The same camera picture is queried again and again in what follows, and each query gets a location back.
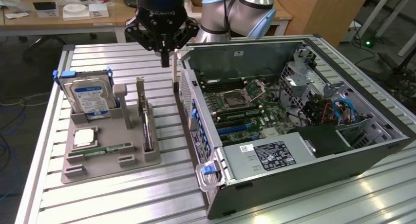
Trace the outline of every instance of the white box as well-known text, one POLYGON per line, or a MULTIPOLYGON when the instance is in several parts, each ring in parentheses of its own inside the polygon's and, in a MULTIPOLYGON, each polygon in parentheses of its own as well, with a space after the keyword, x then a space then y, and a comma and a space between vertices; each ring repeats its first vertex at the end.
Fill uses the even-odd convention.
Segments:
POLYGON ((89 11, 91 18, 110 17, 107 4, 90 4, 89 11))
POLYGON ((59 7, 55 2, 35 2, 34 6, 39 18, 59 16, 59 7))
POLYGON ((63 9, 65 21, 91 19, 89 9, 83 4, 69 4, 63 9))
POLYGON ((361 30, 361 28, 362 28, 362 25, 358 22, 353 21, 350 28, 349 28, 349 32, 345 35, 342 42, 351 42, 353 38, 358 34, 358 31, 361 30))
POLYGON ((71 20, 82 20, 82 19, 91 19, 89 11, 83 11, 82 13, 74 15, 74 14, 67 14, 63 12, 63 19, 65 21, 71 21, 71 20))

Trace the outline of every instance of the power supply label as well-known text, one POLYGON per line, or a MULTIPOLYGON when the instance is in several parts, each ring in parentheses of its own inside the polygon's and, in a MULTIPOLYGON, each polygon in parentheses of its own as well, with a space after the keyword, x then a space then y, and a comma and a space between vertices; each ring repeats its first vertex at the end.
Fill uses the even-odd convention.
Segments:
POLYGON ((267 171, 297 164, 283 141, 257 146, 255 151, 267 171))

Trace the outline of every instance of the blue network cable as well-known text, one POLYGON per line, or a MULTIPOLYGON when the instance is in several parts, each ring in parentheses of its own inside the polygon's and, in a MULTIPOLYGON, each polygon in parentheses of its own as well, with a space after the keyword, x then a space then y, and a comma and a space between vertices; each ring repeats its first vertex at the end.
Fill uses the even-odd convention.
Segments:
POLYGON ((17 182, 14 188, 0 197, 0 202, 2 202, 3 199, 9 196, 9 194, 11 194, 18 189, 18 187, 22 183, 22 171, 21 171, 21 165, 18 163, 17 154, 15 154, 14 149, 9 146, 9 144, 0 144, 0 147, 3 147, 5 150, 9 150, 11 153, 11 158, 13 158, 13 161, 14 161, 15 166, 17 166, 17 174, 18 174, 18 182, 17 182))
POLYGON ((25 113, 23 111, 10 110, 10 109, 5 109, 5 108, 0 108, 0 111, 9 112, 9 113, 17 113, 17 114, 19 114, 19 115, 22 116, 19 123, 15 124, 15 127, 13 127, 10 130, 7 130, 7 131, 5 131, 5 132, 0 132, 2 135, 11 135, 11 134, 14 134, 14 133, 19 130, 19 128, 22 127, 22 125, 23 125, 23 123, 25 123, 25 121, 26 121, 26 119, 27 119, 27 118, 26 118, 27 115, 26 115, 26 113, 25 113))

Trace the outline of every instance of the red wire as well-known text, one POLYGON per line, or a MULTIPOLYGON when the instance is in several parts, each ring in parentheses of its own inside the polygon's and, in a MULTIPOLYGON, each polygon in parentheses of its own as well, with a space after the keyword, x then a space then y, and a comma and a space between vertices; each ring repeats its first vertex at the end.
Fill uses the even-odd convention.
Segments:
POLYGON ((323 114, 323 120, 321 121, 321 123, 325 123, 329 105, 330 105, 330 103, 327 103, 327 105, 326 105, 325 114, 323 114))

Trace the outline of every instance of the blue pcie slot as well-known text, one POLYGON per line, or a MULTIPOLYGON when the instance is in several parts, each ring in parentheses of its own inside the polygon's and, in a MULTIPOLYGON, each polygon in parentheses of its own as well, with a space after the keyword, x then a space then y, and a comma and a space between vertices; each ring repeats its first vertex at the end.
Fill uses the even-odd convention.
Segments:
POLYGON ((253 124, 249 123, 249 124, 246 124, 243 126, 239 126, 239 127, 235 127, 235 128, 221 129, 221 130, 218 130, 219 135, 230 134, 230 133, 234 133, 234 132, 238 132, 238 131, 246 131, 246 130, 250 129, 251 125, 253 124))

